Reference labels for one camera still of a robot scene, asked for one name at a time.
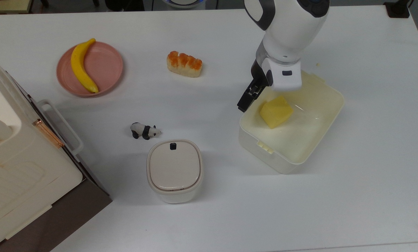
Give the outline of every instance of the sponge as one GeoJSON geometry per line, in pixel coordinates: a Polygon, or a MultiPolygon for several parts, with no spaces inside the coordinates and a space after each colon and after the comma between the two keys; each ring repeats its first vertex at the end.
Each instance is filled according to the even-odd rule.
{"type": "Polygon", "coordinates": [[[270,129],[274,129],[285,122],[292,115],[293,109],[282,96],[264,104],[260,110],[260,116],[270,129]]]}

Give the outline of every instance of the canister lid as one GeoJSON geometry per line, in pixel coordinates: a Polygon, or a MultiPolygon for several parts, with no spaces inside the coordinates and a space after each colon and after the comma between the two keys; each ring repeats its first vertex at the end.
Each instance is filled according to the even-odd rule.
{"type": "Polygon", "coordinates": [[[160,190],[184,190],[201,176],[201,156],[188,140],[166,141],[150,151],[148,172],[160,190]]]}

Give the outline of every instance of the white plastic container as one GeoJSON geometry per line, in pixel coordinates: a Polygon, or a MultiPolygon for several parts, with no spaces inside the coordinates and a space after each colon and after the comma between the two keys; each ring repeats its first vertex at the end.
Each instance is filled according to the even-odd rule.
{"type": "Polygon", "coordinates": [[[49,210],[83,179],[40,118],[0,66],[0,242],[49,210]]]}
{"type": "Polygon", "coordinates": [[[203,181],[203,162],[191,141],[175,139],[154,145],[147,158],[150,187],[167,203],[191,200],[203,181]]]}
{"type": "Polygon", "coordinates": [[[308,159],[344,105],[342,94],[324,80],[303,71],[301,75],[302,88],[297,91],[281,93],[265,88],[240,121],[241,146],[283,174],[308,159]],[[259,112],[264,103],[279,95],[294,112],[286,122],[270,129],[259,112]]]}

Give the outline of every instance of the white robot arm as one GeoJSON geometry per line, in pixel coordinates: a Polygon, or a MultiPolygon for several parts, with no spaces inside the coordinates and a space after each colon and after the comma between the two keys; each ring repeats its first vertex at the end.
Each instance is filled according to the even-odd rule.
{"type": "Polygon", "coordinates": [[[329,0],[244,0],[250,18],[265,35],[256,51],[253,81],[238,103],[246,111],[265,86],[276,91],[299,89],[300,54],[326,20],[329,0]]]}

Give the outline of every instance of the banana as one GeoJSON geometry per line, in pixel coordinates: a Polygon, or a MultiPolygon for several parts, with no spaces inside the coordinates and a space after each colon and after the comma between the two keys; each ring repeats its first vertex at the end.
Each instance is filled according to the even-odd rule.
{"type": "Polygon", "coordinates": [[[77,79],[80,81],[81,85],[84,86],[91,93],[98,93],[98,87],[91,77],[86,73],[84,69],[83,61],[84,55],[88,51],[90,45],[92,45],[96,40],[94,38],[90,39],[87,42],[78,44],[70,57],[70,65],[72,66],[72,71],[74,72],[77,79]]]}

